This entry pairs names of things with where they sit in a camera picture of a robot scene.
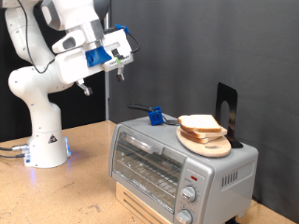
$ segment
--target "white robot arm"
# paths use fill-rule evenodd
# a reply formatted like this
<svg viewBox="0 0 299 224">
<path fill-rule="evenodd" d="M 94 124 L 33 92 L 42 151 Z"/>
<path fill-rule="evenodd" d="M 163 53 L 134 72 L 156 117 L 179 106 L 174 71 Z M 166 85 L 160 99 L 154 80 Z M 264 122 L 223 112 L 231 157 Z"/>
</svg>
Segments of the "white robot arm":
<svg viewBox="0 0 299 224">
<path fill-rule="evenodd" d="M 123 66 L 133 61 L 134 52 L 126 40 L 125 27 L 103 31 L 94 6 L 105 11 L 105 1 L 43 2 L 42 10 L 49 26 L 66 30 L 66 37 L 53 46 L 54 52 L 59 53 L 56 57 L 48 49 L 33 14 L 39 1 L 0 1 L 0 7 L 7 8 L 7 28 L 15 50 L 33 64 L 13 71 L 8 81 L 11 91 L 30 110 L 32 137 L 24 150 L 26 166 L 55 167 L 70 156 L 62 135 L 60 108 L 49 101 L 49 93 L 64 91 L 76 81 L 89 95 L 83 78 L 115 68 L 119 68 L 121 77 Z"/>
</svg>

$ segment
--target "toaster oven control panel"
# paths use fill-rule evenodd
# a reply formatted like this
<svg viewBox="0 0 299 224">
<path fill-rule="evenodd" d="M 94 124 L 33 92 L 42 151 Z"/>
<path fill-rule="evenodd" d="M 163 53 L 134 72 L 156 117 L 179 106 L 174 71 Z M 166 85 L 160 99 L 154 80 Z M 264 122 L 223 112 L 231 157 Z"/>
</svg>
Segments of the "toaster oven control panel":
<svg viewBox="0 0 299 224">
<path fill-rule="evenodd" d="M 179 192 L 178 212 L 175 223 L 195 223 L 201 202 L 202 188 L 205 179 L 196 172 L 187 169 L 183 179 L 183 188 Z"/>
</svg>

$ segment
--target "toaster oven window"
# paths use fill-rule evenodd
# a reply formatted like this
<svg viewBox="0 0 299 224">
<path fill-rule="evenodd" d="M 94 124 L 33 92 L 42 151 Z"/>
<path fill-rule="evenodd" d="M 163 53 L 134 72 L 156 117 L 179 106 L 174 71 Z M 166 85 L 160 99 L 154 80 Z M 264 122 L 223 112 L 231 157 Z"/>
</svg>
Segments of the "toaster oven window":
<svg viewBox="0 0 299 224">
<path fill-rule="evenodd" d="M 114 150 L 113 171 L 174 214 L 178 182 L 185 158 L 164 148 L 162 155 L 149 154 L 143 144 L 119 133 Z"/>
</svg>

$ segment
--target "toaster oven door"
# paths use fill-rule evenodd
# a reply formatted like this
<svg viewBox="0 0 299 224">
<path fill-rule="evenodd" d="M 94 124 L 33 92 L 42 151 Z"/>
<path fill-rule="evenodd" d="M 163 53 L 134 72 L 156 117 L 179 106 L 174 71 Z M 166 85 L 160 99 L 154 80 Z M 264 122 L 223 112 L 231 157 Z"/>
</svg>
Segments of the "toaster oven door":
<svg viewBox="0 0 299 224">
<path fill-rule="evenodd" d="M 185 160 L 173 149 L 121 127 L 114 148 L 113 172 L 174 214 Z"/>
</svg>

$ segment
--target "control knob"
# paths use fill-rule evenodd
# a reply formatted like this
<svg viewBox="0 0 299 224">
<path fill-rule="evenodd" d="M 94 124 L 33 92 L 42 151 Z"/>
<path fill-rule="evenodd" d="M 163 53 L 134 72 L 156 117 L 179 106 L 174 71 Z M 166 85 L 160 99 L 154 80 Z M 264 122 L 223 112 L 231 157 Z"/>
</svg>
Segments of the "control knob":
<svg viewBox="0 0 299 224">
<path fill-rule="evenodd" d="M 196 198 L 196 192 L 195 189 L 193 187 L 186 187 L 185 189 L 182 189 L 180 191 L 180 195 L 186 199 L 189 203 L 192 203 L 195 201 Z"/>
<path fill-rule="evenodd" d="M 181 224 L 192 223 L 192 216 L 191 216 L 190 212 L 188 212 L 187 210 L 182 210 L 179 213 L 177 213 L 176 219 Z"/>
</svg>

